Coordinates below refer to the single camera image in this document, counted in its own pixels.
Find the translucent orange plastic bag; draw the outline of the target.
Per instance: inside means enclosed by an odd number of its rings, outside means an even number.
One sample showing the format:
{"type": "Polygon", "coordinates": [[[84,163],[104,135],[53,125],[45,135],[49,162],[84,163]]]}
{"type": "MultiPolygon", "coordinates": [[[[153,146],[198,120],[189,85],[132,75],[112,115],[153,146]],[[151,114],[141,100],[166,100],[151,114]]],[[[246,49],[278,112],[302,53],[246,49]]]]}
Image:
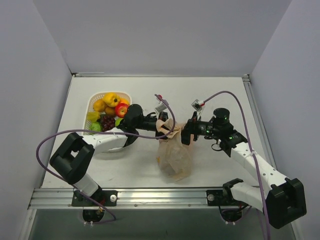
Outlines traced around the translucent orange plastic bag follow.
{"type": "Polygon", "coordinates": [[[170,181],[177,182],[189,177],[193,168],[193,145],[184,145],[181,131],[184,123],[174,123],[173,119],[157,120],[156,130],[168,134],[159,139],[156,161],[162,174],[170,181]]]}

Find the red fake apple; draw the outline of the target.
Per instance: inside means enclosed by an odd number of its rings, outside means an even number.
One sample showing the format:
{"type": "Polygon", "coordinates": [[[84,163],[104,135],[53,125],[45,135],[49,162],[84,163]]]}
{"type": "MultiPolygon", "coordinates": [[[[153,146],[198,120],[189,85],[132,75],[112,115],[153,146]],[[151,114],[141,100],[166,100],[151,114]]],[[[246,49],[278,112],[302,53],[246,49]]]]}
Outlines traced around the red fake apple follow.
{"type": "Polygon", "coordinates": [[[123,118],[127,111],[128,111],[128,107],[129,105],[126,103],[119,103],[116,107],[115,107],[115,114],[117,117],[119,118],[123,118]]]}

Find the orange fake tangerine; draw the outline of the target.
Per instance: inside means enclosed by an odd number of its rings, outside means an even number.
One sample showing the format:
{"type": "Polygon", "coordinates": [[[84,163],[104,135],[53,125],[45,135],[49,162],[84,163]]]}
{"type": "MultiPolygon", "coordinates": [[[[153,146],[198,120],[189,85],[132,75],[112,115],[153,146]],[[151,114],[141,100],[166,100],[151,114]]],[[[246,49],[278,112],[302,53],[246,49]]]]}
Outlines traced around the orange fake tangerine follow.
{"type": "Polygon", "coordinates": [[[120,99],[120,101],[119,101],[120,103],[123,103],[123,104],[126,104],[126,105],[130,105],[130,102],[127,100],[127,99],[125,99],[125,98],[121,98],[120,99]]]}

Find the yellow fake bell pepper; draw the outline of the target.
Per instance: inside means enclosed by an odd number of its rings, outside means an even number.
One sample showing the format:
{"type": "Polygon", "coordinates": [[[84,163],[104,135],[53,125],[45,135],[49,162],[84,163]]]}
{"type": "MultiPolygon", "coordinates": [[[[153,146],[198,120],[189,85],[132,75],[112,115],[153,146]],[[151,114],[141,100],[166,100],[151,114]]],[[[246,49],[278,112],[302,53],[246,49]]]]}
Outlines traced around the yellow fake bell pepper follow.
{"type": "Polygon", "coordinates": [[[114,92],[106,93],[102,100],[111,108],[115,108],[120,103],[120,97],[114,92]]]}

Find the white perforated plastic basket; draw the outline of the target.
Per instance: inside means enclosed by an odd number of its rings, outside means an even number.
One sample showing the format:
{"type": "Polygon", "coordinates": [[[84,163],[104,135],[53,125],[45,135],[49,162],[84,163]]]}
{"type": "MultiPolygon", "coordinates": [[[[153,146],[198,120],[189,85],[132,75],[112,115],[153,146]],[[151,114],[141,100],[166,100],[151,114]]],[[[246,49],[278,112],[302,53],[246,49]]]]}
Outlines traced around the white perforated plastic basket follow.
{"type": "Polygon", "coordinates": [[[107,104],[105,97],[128,106],[132,103],[131,97],[124,92],[101,92],[89,99],[82,134],[83,139],[93,145],[96,154],[118,152],[129,139],[121,135],[123,130],[118,128],[122,120],[120,114],[125,111],[113,103],[107,104]]]}

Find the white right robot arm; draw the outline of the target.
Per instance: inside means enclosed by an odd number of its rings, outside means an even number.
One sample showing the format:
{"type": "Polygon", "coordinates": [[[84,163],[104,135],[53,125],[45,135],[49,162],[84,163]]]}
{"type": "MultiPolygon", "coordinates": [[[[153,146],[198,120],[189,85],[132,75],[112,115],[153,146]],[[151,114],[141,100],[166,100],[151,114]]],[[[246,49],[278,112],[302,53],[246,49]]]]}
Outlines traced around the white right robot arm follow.
{"type": "Polygon", "coordinates": [[[209,121],[201,121],[194,112],[181,132],[181,141],[190,145],[199,136],[216,140],[219,149],[242,166],[259,186],[253,187],[236,178],[223,184],[224,197],[230,202],[243,202],[268,218],[280,229],[307,213],[304,185],[277,171],[249,145],[249,140],[230,123],[230,111],[217,108],[209,121]]]}

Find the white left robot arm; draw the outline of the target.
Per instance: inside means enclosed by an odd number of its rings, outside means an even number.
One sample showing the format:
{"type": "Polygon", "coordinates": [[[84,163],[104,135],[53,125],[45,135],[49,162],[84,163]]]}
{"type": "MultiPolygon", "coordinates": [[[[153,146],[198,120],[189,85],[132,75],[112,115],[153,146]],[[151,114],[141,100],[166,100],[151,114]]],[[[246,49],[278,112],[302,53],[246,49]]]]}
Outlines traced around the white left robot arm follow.
{"type": "Polygon", "coordinates": [[[67,135],[49,160],[49,164],[69,185],[85,195],[96,199],[101,194],[101,187],[87,173],[94,155],[118,151],[132,145],[138,138],[138,130],[155,132],[157,137],[156,113],[143,115],[138,104],[129,106],[119,125],[104,132],[80,136],[75,132],[67,135]]]}

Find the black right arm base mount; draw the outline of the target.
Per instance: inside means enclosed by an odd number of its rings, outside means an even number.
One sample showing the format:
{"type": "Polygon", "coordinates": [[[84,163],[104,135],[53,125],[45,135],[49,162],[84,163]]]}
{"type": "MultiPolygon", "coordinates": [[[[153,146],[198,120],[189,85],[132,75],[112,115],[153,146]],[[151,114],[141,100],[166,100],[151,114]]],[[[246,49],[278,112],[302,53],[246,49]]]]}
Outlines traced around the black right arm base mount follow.
{"type": "Polygon", "coordinates": [[[229,199],[227,196],[224,196],[223,189],[217,188],[217,189],[208,189],[206,190],[206,202],[207,205],[210,207],[245,207],[248,206],[247,203],[244,203],[242,201],[237,201],[234,199],[229,199]]]}

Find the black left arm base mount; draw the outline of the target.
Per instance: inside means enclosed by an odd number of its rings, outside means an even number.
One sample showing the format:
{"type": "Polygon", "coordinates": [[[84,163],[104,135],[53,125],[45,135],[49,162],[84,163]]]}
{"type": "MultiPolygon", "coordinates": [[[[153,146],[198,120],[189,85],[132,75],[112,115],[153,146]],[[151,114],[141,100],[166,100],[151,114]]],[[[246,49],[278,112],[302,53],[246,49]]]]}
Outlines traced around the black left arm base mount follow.
{"type": "MultiPolygon", "coordinates": [[[[117,205],[118,191],[100,189],[91,198],[105,207],[115,207],[117,205]]],[[[73,207],[97,206],[94,202],[84,197],[79,190],[73,192],[71,205],[73,207]]]]}

